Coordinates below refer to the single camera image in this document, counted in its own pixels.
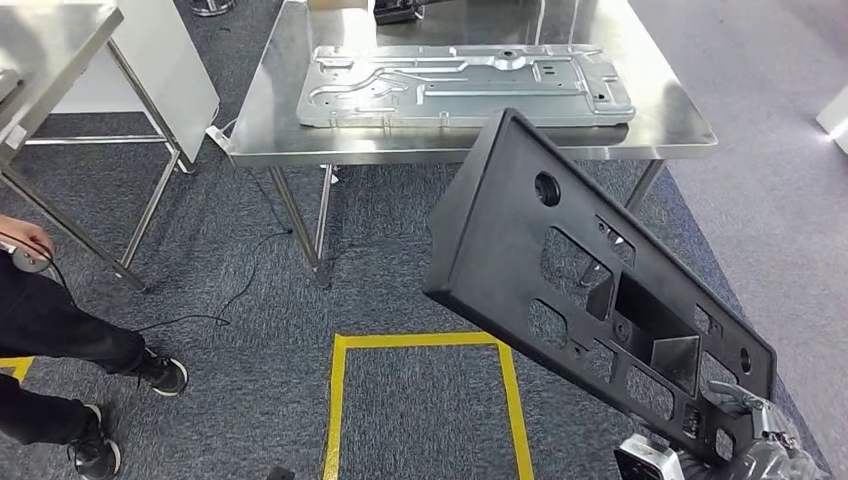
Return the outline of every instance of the person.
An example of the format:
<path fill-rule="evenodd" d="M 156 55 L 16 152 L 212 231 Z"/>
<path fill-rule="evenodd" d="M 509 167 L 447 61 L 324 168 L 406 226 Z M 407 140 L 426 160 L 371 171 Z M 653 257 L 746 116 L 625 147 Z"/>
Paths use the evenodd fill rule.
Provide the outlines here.
<path fill-rule="evenodd" d="M 54 244 L 39 226 L 0 215 L 0 241 L 30 255 L 52 258 Z M 185 367 L 158 356 L 136 332 L 112 325 L 74 305 L 53 280 L 24 273 L 0 254 L 0 357 L 76 358 L 107 374 L 140 378 L 154 392 L 174 396 L 188 382 Z M 0 432 L 18 442 L 67 445 L 73 467 L 88 480 L 114 477 L 121 466 L 102 412 L 80 400 L 39 395 L 0 374 Z"/>

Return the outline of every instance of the black pants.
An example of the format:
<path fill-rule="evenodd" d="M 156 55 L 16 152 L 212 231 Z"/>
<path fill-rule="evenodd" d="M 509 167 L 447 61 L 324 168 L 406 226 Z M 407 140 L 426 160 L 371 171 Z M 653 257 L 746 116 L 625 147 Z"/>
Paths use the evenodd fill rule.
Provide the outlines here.
<path fill-rule="evenodd" d="M 23 273 L 0 253 L 0 357 L 68 357 L 126 373 L 141 361 L 144 339 L 73 306 L 61 285 Z M 88 410 L 79 400 L 24 390 L 0 374 L 0 432 L 24 443 L 67 444 L 79 437 Z"/>

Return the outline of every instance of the round hole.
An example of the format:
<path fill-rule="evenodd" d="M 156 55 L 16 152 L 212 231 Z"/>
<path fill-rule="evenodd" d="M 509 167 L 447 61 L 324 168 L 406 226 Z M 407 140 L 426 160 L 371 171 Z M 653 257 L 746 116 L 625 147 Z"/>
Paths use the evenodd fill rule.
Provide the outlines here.
<path fill-rule="evenodd" d="M 559 184 L 549 173 L 536 175 L 536 196 L 545 206 L 554 207 L 559 204 Z"/>
<path fill-rule="evenodd" d="M 742 358 L 742 371 L 745 373 L 751 373 L 751 356 L 748 355 L 748 350 L 743 348 L 741 352 L 739 352 L 739 356 Z"/>

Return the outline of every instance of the floor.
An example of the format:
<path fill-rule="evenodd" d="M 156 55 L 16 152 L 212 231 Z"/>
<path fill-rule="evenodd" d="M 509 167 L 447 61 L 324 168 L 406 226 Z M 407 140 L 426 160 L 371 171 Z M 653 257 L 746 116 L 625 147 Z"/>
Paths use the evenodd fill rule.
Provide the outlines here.
<path fill-rule="evenodd" d="M 237 114 L 279 5 L 241 2 L 219 19 L 184 16 L 222 98 L 219 125 Z M 133 116 L 99 123 L 71 116 L 51 119 L 42 133 L 127 131 L 138 125 Z M 77 162 L 73 169 L 67 168 L 71 158 Z M 44 147 L 28 149 L 16 168 L 117 252 L 165 160 L 164 149 L 153 146 Z M 334 283 L 322 291 L 294 238 L 277 235 L 257 247 L 287 227 L 263 196 L 272 192 L 266 172 L 252 172 L 257 185 L 211 144 L 204 145 L 198 163 L 196 175 L 174 178 L 142 242 L 134 269 L 149 285 L 144 294 L 127 289 L 102 262 L 51 229 L 58 264 L 78 303 L 127 328 L 215 314 L 256 269 L 246 295 L 224 313 L 231 325 L 197 319 L 147 332 L 151 346 L 189 367 L 185 394 L 163 399 L 137 389 L 134 379 L 105 377 L 90 365 L 57 359 L 37 359 L 24 385 L 105 405 L 124 451 L 123 479 L 262 479 L 275 465 L 300 479 L 321 478 L 335 334 L 473 330 L 420 294 L 429 263 L 426 216 L 456 167 L 342 169 L 329 219 Z M 644 165 L 610 161 L 583 167 L 623 200 Z M 321 171 L 287 173 L 312 224 Z M 41 218 L 11 192 L 2 190 L 0 197 L 5 213 Z M 279 204 L 271 203 L 285 223 Z M 660 177 L 639 217 L 743 313 L 671 175 Z M 504 381 L 492 347 L 348 355 L 339 478 L 518 477 Z M 618 478 L 612 450 L 639 427 L 517 354 L 515 370 L 535 478 Z M 775 399 L 826 467 L 782 382 Z M 20 447 L 6 440 L 0 440 L 0 471 L 14 479 L 73 478 L 63 448 Z"/>
<path fill-rule="evenodd" d="M 780 352 L 834 473 L 848 477 L 848 159 L 814 120 L 848 82 L 848 4 L 633 5 L 719 138 L 707 161 L 670 170 L 748 318 Z"/>

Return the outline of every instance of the black plastic panel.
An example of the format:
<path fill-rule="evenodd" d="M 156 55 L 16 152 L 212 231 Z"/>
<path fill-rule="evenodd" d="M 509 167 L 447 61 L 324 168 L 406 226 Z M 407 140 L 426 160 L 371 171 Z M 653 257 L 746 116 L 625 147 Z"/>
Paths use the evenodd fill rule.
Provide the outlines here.
<path fill-rule="evenodd" d="M 518 112 L 484 127 L 430 229 L 429 297 L 706 462 L 719 429 L 750 444 L 751 419 L 701 395 L 701 360 L 770 398 L 772 348 Z"/>

